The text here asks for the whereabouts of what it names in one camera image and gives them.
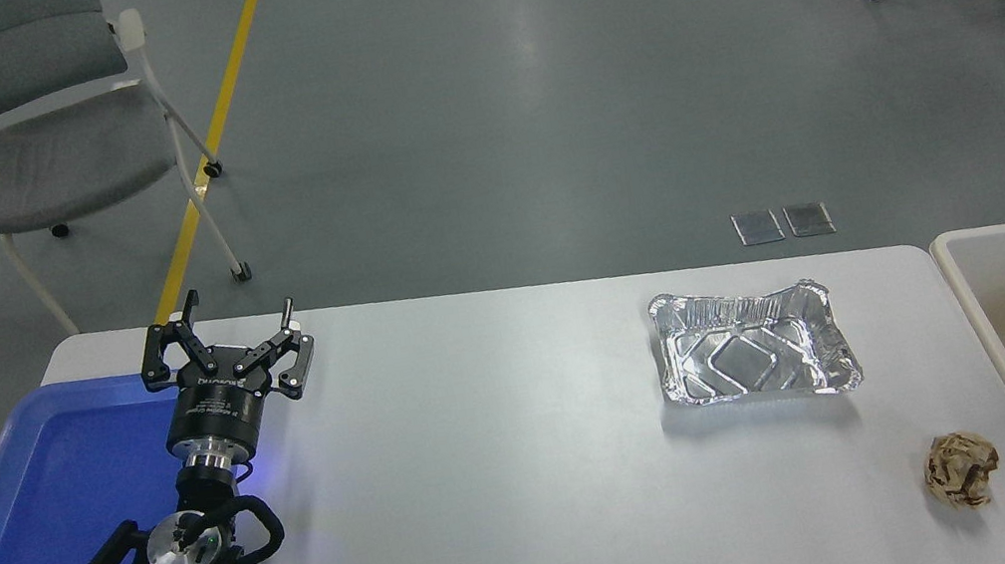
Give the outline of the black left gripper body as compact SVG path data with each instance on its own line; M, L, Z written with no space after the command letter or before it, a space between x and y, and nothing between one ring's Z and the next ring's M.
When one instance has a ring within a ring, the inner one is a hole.
M261 368L239 378L231 368L214 376L203 376L198 369L181 371L167 433L168 451L188 459L213 440L233 449L234 460L254 457L271 384L271 374Z

